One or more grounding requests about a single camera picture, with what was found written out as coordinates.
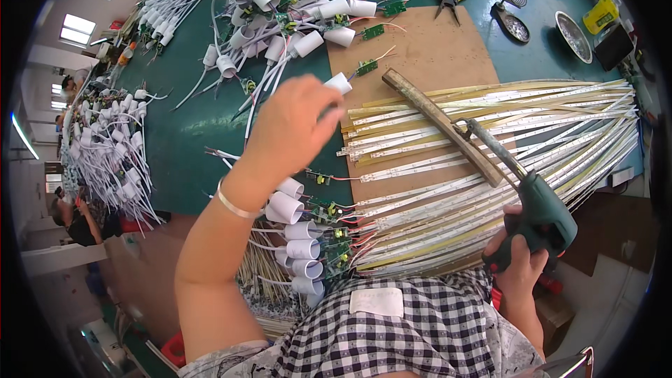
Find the bracelet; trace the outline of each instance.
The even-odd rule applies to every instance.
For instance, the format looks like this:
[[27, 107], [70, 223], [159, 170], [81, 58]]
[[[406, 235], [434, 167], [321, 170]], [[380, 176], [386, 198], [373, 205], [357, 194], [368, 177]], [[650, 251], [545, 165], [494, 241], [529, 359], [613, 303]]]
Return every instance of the bracelet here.
[[236, 206], [234, 206], [233, 203], [231, 203], [229, 200], [227, 200], [226, 197], [224, 197], [224, 195], [222, 194], [222, 191], [221, 191], [220, 187], [222, 185], [223, 180], [224, 180], [224, 177], [222, 177], [222, 179], [217, 183], [217, 196], [219, 196], [220, 201], [224, 204], [224, 206], [226, 206], [226, 208], [228, 210], [233, 212], [234, 215], [244, 217], [246, 219], [256, 219], [259, 216], [261, 216], [262, 214], [264, 214], [263, 210], [254, 214], [252, 212], [247, 212], [247, 211], [244, 211], [244, 210], [239, 209]]

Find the wooden stick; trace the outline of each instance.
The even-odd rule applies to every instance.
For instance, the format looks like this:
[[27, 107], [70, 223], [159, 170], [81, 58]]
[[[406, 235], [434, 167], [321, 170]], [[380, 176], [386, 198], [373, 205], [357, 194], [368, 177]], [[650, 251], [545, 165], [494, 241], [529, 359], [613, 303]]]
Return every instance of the wooden stick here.
[[450, 141], [456, 144], [469, 162], [474, 164], [483, 178], [492, 187], [499, 186], [499, 183], [502, 181], [502, 176], [499, 171], [495, 169], [482, 153], [455, 131], [452, 122], [448, 116], [443, 113], [441, 108], [394, 69], [388, 69], [382, 76], [382, 80], [400, 95], [408, 99], [420, 113], [431, 120], [433, 124], [450, 139]]

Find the metal bowl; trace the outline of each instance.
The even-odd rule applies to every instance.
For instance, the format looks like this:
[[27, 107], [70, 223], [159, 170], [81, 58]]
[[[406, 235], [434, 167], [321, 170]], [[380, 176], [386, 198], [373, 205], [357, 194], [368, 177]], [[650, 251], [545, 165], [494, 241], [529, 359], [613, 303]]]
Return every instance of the metal bowl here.
[[576, 22], [566, 13], [558, 11], [555, 13], [555, 24], [569, 47], [574, 51], [574, 54], [583, 63], [592, 63], [593, 52], [588, 43], [588, 38], [586, 38]]

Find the black and white gingham fabric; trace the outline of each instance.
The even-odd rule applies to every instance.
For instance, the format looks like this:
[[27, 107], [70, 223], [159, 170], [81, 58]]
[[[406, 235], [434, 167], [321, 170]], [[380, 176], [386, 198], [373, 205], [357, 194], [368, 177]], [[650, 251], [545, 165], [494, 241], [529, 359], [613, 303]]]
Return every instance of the black and white gingham fabric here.
[[[272, 376], [370, 377], [395, 371], [421, 376], [489, 377], [486, 342], [491, 277], [482, 268], [447, 279], [352, 279], [333, 289], [303, 322], [279, 339]], [[349, 313], [351, 291], [396, 287], [404, 317]]]

